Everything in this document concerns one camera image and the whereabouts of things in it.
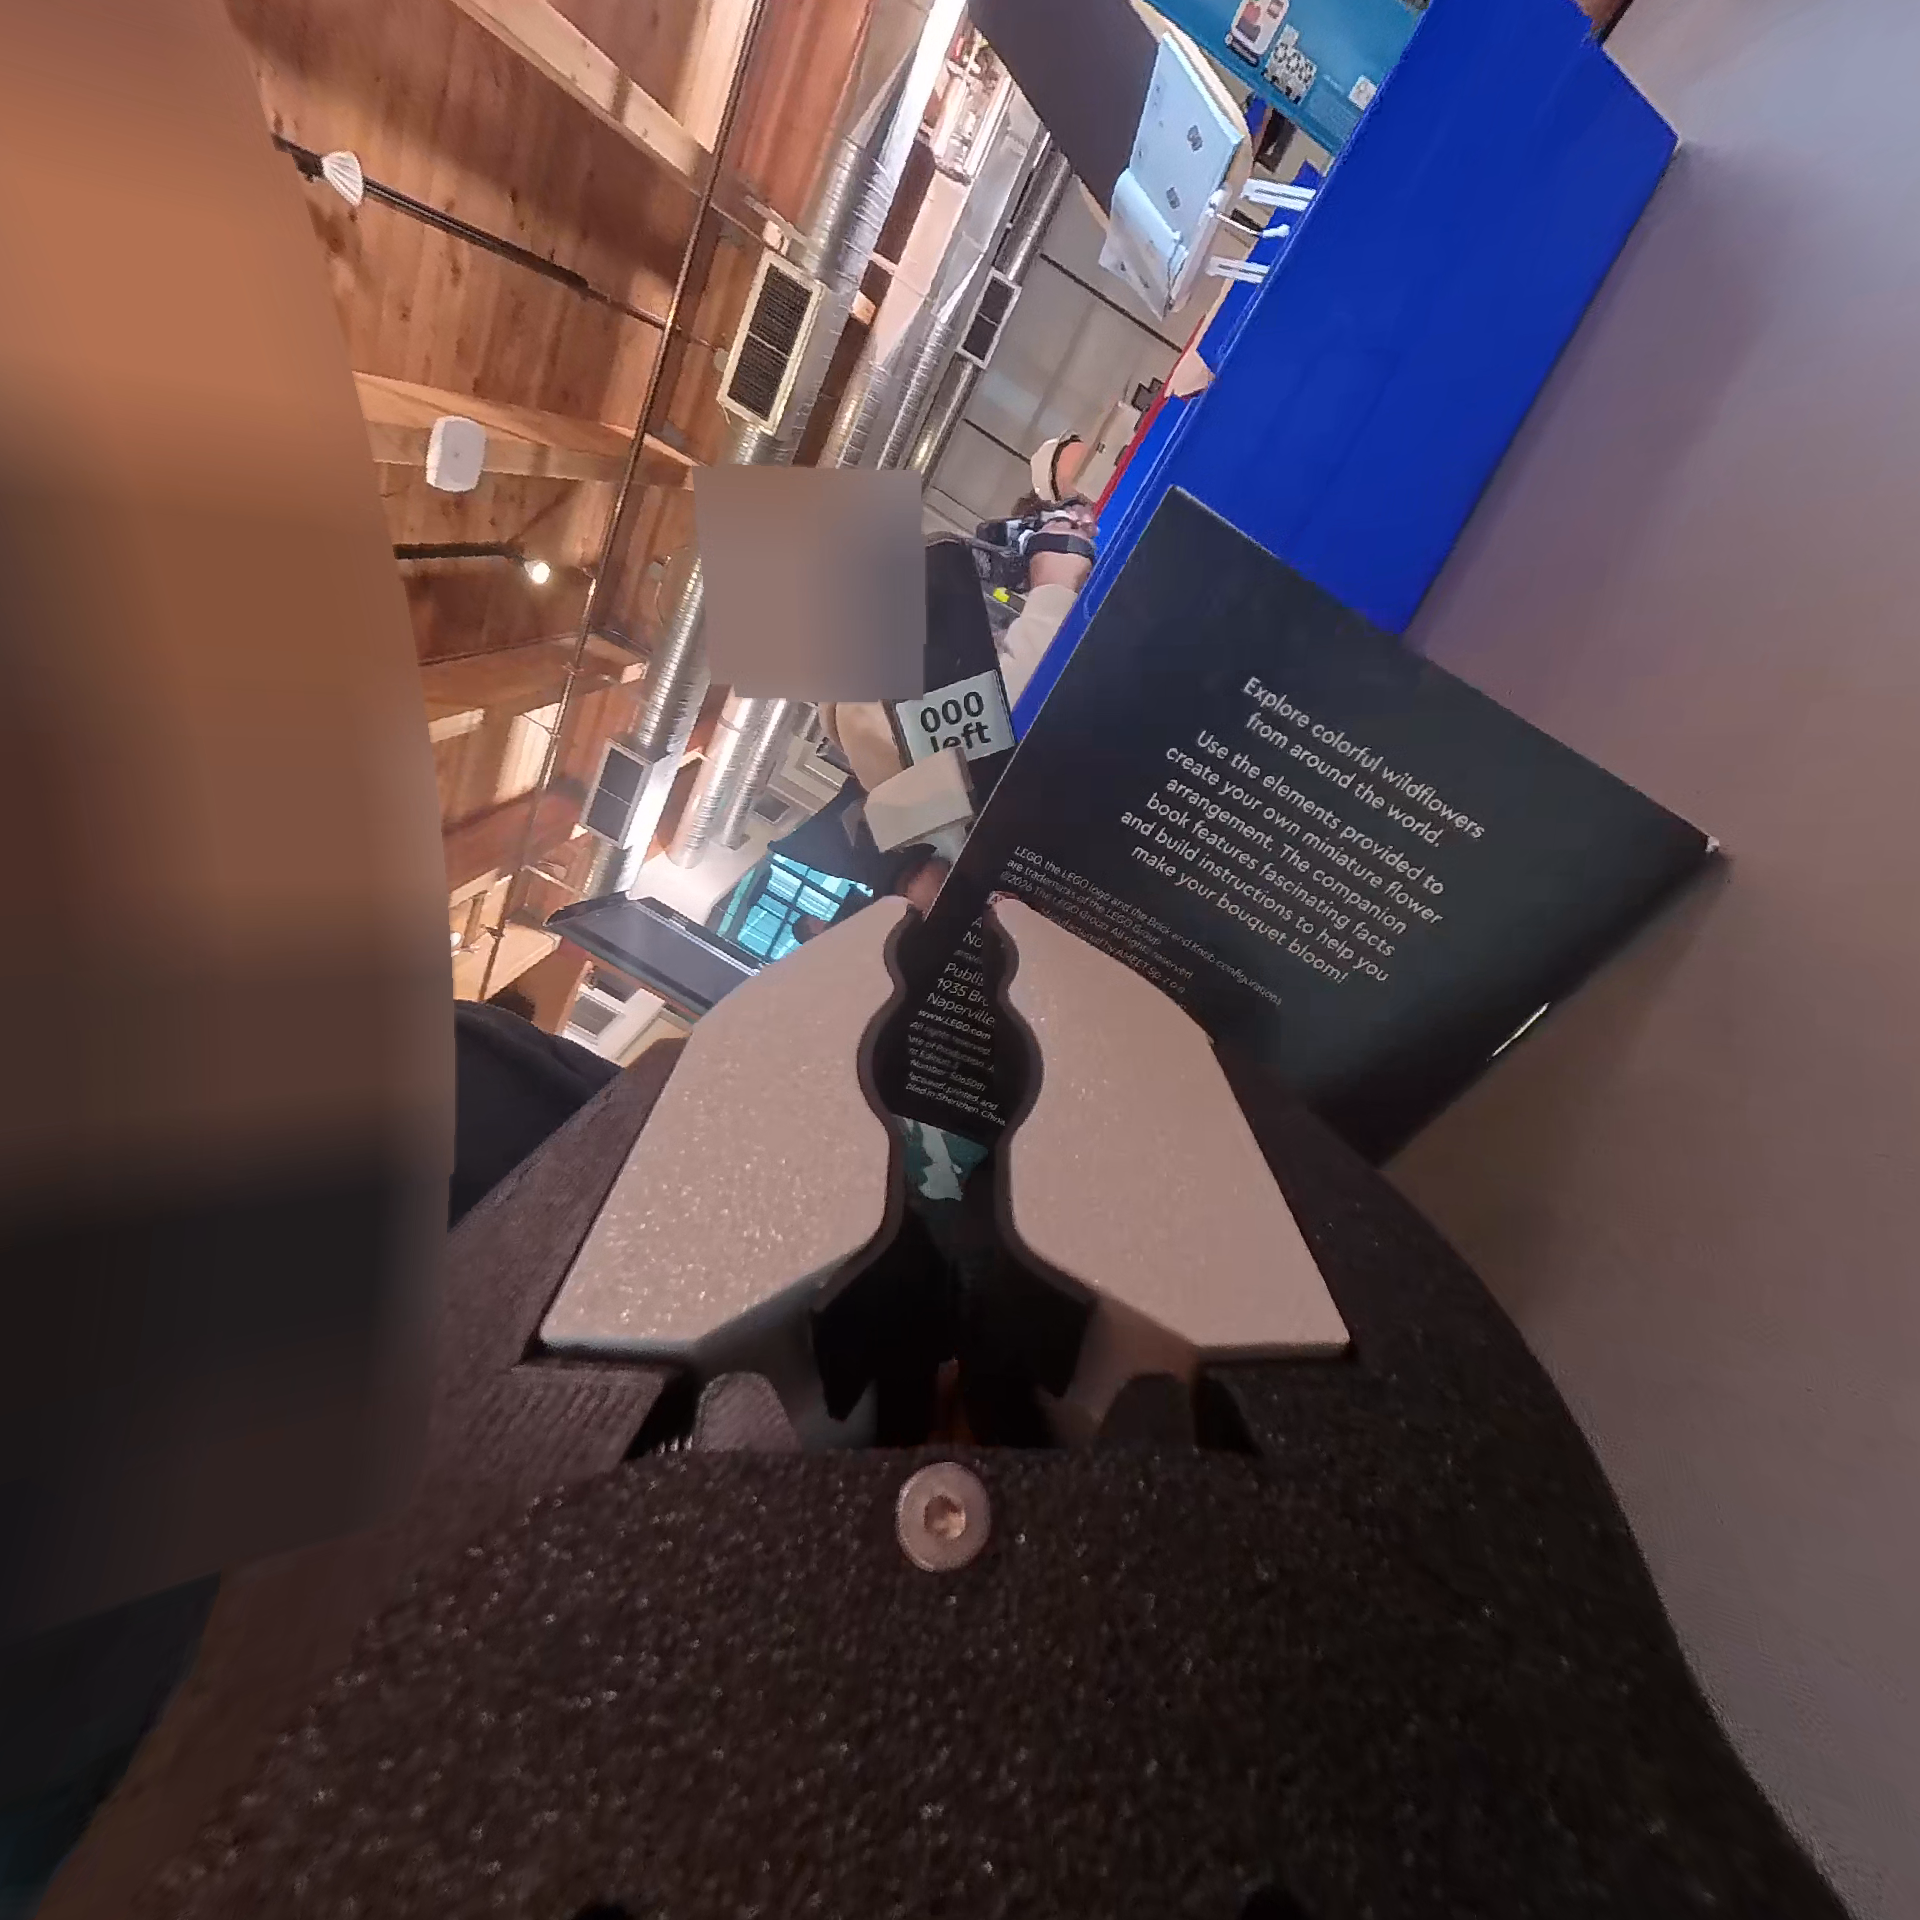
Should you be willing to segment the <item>blue plastic bin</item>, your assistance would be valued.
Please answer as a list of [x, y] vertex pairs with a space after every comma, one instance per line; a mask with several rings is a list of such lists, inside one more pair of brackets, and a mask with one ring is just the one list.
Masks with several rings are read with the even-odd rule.
[[1212, 384], [1117, 479], [1013, 728], [1171, 488], [1402, 636], [1674, 148], [1579, 6], [1433, 6]]

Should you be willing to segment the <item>black lego set box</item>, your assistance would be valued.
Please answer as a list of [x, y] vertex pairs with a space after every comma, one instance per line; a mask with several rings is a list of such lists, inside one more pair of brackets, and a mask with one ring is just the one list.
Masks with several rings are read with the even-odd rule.
[[945, 882], [882, 1085], [999, 1138], [1001, 892], [1382, 1165], [1715, 854], [1169, 490]]

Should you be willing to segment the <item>tall blue cardboard box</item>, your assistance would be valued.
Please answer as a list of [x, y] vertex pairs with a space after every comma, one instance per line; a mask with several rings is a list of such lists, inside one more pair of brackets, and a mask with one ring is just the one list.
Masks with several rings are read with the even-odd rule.
[[1349, 135], [1402, 57], [1427, 2], [1228, 6], [1221, 52], [1302, 130]]

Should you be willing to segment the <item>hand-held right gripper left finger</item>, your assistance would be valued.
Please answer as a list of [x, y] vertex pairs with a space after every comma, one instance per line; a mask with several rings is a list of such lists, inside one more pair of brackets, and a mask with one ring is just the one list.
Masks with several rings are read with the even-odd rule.
[[722, 999], [681, 1046], [548, 1308], [540, 1350], [763, 1378], [802, 1442], [877, 1437], [901, 1144], [877, 1038], [922, 923], [877, 899]]

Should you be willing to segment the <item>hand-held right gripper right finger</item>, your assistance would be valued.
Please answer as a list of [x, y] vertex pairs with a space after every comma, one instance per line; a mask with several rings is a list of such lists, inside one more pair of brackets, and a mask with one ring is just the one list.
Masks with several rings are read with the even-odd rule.
[[968, 1423], [1093, 1442], [1138, 1383], [1339, 1362], [1350, 1328], [1204, 1029], [1018, 899], [987, 913], [1010, 1112], [968, 1279]]

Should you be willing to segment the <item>silver ventilation duct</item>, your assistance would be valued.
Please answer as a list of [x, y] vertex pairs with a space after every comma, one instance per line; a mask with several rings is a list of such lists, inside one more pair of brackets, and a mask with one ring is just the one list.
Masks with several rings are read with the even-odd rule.
[[[707, 469], [896, 469], [945, 365], [924, 338], [930, 288], [981, 254], [1041, 166], [1044, 135], [962, 2], [868, 6], [853, 77], [795, 219], [773, 189], [776, 109], [801, 104], [795, 6], [758, 6], [732, 85], [714, 177], [645, 396], [645, 428]], [[822, 802], [826, 776], [785, 780], [810, 701], [745, 697], [716, 661], [692, 494], [618, 488], [545, 762], [545, 800], [579, 819], [555, 877], [582, 898], [662, 876], [714, 879], [756, 854], [787, 812]]]

